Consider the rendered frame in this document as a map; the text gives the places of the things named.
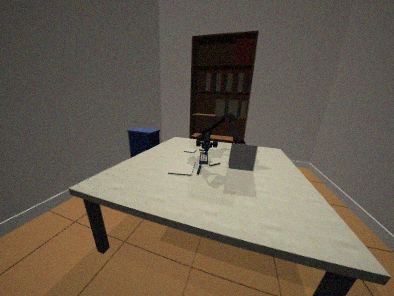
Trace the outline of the black keyboard with white keys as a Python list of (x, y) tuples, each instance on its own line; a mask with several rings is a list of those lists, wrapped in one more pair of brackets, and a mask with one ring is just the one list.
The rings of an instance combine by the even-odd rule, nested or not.
[(208, 152), (200, 152), (199, 164), (208, 164)]

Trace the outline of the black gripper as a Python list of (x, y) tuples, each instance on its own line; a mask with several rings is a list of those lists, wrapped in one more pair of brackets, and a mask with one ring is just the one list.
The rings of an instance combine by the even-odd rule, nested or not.
[(217, 141), (213, 141), (213, 143), (210, 142), (210, 137), (209, 137), (209, 136), (205, 136), (205, 137), (204, 137), (204, 141), (202, 141), (202, 142), (201, 142), (201, 140), (196, 140), (196, 146), (199, 146), (199, 147), (200, 147), (200, 146), (202, 145), (202, 147), (204, 148), (204, 150), (206, 149), (206, 148), (205, 148), (206, 143), (208, 143), (208, 150), (209, 150), (209, 148), (212, 148), (212, 145), (213, 145), (213, 147), (215, 147), (215, 148), (217, 148), (217, 145), (218, 145), (218, 142), (217, 142)]

